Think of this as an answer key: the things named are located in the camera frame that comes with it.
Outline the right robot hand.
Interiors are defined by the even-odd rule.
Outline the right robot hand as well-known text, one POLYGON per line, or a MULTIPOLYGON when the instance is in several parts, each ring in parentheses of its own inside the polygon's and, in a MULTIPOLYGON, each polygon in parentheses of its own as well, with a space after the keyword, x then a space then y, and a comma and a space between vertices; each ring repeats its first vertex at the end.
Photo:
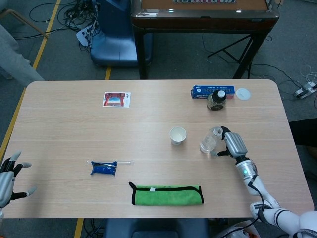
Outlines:
POLYGON ((231 132, 225 126, 221 126, 220 128, 222 129, 221 141, 225 143, 226 149, 224 151, 216 152, 215 155, 218 157, 230 156, 234 159, 246 157, 248 150, 242 137, 235 132, 231 132))

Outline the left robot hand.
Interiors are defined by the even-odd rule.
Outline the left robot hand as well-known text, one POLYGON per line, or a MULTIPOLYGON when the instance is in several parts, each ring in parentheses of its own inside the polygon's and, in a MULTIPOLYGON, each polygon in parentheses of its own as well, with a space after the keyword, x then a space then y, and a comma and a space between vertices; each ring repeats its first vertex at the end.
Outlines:
POLYGON ((4 160, 0 167, 0 209, 6 207, 11 201, 31 196, 37 190, 35 186, 25 192, 15 193, 13 191, 15 179, 21 169, 32 166, 29 162, 21 162, 16 165, 15 162, 20 155, 21 151, 15 152, 4 160))

